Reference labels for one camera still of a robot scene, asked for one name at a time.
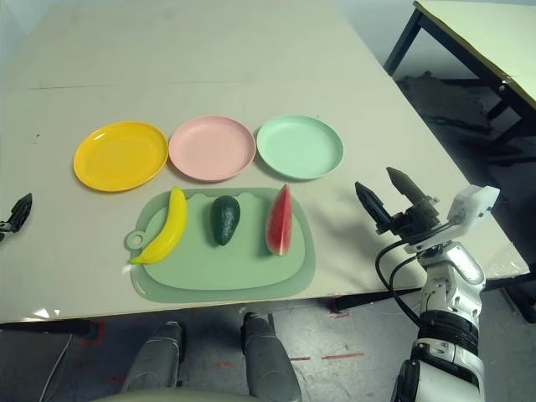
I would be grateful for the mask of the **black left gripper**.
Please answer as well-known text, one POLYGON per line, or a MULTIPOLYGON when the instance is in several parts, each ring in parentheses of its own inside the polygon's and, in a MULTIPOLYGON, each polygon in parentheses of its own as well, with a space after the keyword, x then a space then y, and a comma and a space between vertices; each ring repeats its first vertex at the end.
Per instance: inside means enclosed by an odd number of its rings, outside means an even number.
POLYGON ((7 233, 17 233, 29 217, 33 204, 33 195, 26 194, 16 202, 11 210, 8 222, 0 222, 0 241, 3 241, 7 233))

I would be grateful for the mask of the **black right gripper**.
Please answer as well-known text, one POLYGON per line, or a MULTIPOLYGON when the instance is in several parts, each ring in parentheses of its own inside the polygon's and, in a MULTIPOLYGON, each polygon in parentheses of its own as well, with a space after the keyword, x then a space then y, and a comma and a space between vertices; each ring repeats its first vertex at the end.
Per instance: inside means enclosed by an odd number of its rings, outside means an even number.
POLYGON ((377 233, 381 235, 389 231, 410 244, 431 237, 441 226, 439 212, 435 208, 437 199, 426 196, 406 173, 393 167, 386 170, 391 183, 412 205, 404 212, 390 215, 372 190, 356 182, 354 187, 358 200, 376 223, 377 233))

